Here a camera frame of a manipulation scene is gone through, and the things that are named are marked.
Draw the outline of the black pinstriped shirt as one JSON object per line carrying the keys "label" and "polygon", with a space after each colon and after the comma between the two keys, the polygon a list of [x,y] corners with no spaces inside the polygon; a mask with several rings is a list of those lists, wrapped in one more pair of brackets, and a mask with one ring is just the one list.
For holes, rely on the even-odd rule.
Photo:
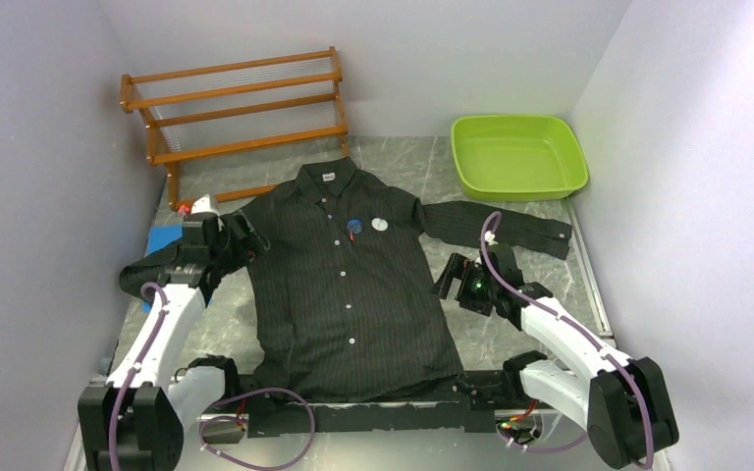
{"label": "black pinstriped shirt", "polygon": [[[462,372],[420,237],[477,248],[491,206],[425,204],[344,158],[302,166],[241,211],[270,243],[247,269],[260,386],[360,402]],[[375,231],[373,218],[389,228]],[[361,234],[349,234],[351,219]]]}

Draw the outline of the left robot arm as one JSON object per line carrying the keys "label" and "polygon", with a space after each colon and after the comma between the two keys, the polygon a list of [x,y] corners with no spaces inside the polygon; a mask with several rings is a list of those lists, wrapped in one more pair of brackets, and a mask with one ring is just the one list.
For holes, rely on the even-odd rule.
{"label": "left robot arm", "polygon": [[268,248],[242,212],[205,210],[187,216],[177,240],[124,269],[121,287],[137,290],[150,312],[118,368],[78,400],[88,469],[173,470],[198,417],[240,403],[234,360],[198,358],[178,382],[175,363],[221,281]]}

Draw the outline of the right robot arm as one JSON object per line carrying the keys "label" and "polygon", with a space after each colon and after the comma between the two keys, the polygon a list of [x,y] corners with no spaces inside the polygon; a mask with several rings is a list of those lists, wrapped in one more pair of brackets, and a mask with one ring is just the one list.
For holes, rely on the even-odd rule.
{"label": "right robot arm", "polygon": [[459,392],[499,406],[550,406],[579,426],[614,469],[651,465],[657,452],[678,442],[661,367],[619,351],[568,314],[549,289],[526,282],[509,246],[487,243],[475,259],[452,254],[432,291],[445,299],[453,284],[460,308],[497,314],[547,349],[509,358],[488,388],[463,378]]}

